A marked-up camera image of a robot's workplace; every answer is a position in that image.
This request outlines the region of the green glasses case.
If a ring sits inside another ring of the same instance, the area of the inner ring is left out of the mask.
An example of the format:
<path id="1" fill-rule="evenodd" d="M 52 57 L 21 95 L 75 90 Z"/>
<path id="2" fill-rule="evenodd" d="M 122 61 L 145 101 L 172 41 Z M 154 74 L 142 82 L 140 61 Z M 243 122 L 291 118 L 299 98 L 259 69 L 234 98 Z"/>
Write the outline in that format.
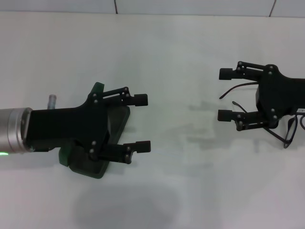
<path id="1" fill-rule="evenodd" d="M 108 107 L 108 143 L 117 144 L 130 116 L 127 106 Z M 110 162 L 105 160 L 92 161 L 81 146 L 76 142 L 65 144 L 59 150 L 59 163 L 69 167 L 71 171 L 100 179 L 105 174 Z"/>

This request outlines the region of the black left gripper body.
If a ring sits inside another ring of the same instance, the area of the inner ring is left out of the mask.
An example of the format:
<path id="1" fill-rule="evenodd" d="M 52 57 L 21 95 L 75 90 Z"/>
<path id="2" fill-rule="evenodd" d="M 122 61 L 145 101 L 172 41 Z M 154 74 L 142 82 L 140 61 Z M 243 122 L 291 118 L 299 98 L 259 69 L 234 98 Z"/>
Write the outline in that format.
<path id="1" fill-rule="evenodd" d="M 93 92 L 78 107 L 32 111 L 25 143 L 35 151 L 76 144 L 97 160 L 94 154 L 110 138 L 109 124 L 102 94 Z"/>

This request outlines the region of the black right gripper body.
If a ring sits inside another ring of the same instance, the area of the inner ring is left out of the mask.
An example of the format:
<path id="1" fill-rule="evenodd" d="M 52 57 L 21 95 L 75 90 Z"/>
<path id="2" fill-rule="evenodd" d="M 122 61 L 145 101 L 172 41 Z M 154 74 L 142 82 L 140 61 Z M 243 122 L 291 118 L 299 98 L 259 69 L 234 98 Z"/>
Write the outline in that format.
<path id="1" fill-rule="evenodd" d="M 270 129 L 276 128 L 286 115 L 305 116 L 305 79 L 286 77 L 276 65 L 268 64 L 258 82 L 257 109 L 266 117 Z"/>

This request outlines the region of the black glasses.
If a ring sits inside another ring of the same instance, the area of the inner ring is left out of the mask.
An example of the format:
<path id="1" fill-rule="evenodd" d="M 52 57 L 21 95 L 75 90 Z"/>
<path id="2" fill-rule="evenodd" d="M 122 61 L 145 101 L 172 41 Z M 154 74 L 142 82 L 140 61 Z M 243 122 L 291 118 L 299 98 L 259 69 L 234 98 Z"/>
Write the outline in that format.
<path id="1" fill-rule="evenodd" d="M 241 87 L 241 86 L 249 86 L 249 85 L 257 85 L 258 83 L 256 82 L 252 82 L 252 83 L 242 83 L 242 84 L 238 84 L 232 88 L 230 88 L 227 92 L 225 92 L 224 94 L 222 94 L 219 99 L 223 99 L 228 93 L 230 93 L 233 89 Z M 297 125 L 298 125 L 298 117 L 296 115 L 294 115 L 292 118 L 290 118 L 288 120 L 288 130 L 287 133 L 285 135 L 285 138 L 282 138 L 281 136 L 279 136 L 278 134 L 276 134 L 274 131 L 272 131 L 270 128 L 267 127 L 263 127 L 263 129 L 265 131 L 267 131 L 268 133 L 270 133 L 272 136 L 274 136 L 275 138 L 277 138 L 278 140 L 280 140 L 281 142 L 283 142 L 283 146 L 284 148 L 288 148 L 290 146 L 290 144 L 293 141 L 293 138 L 295 136 L 296 130 L 297 130 Z"/>

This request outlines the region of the silver cylindrical connector stub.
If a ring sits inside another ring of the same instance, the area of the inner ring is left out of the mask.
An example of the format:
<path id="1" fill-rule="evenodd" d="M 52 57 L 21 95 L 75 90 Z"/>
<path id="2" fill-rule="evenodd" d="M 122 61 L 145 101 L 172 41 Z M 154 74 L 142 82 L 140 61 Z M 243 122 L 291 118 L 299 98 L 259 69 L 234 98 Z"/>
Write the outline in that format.
<path id="1" fill-rule="evenodd" d="M 55 109 L 56 101 L 57 101 L 57 96 L 54 94 L 50 94 L 47 109 Z"/>

